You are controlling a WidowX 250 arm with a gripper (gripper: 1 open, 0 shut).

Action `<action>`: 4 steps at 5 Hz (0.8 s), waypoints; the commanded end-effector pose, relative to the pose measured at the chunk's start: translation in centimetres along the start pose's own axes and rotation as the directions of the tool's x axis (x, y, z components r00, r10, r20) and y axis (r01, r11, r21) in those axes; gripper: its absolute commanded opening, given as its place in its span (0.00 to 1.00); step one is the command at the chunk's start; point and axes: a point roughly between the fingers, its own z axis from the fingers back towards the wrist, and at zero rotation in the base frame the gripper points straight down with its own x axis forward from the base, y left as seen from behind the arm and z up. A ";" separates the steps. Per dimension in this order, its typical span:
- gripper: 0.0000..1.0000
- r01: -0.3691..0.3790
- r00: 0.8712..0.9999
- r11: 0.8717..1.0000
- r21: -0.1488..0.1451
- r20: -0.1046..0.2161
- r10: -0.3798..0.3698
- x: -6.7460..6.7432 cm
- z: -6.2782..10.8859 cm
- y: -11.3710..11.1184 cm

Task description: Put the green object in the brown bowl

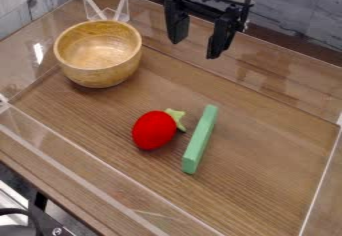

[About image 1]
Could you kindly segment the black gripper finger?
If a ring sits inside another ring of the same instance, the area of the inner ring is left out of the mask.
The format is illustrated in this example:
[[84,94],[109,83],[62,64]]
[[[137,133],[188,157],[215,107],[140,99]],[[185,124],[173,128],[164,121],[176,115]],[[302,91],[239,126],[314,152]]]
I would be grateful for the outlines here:
[[189,16],[179,0],[164,0],[168,39],[177,44],[188,36]]
[[216,59],[229,48],[235,34],[245,29],[249,7],[228,7],[215,19],[213,33],[208,38],[207,58]]

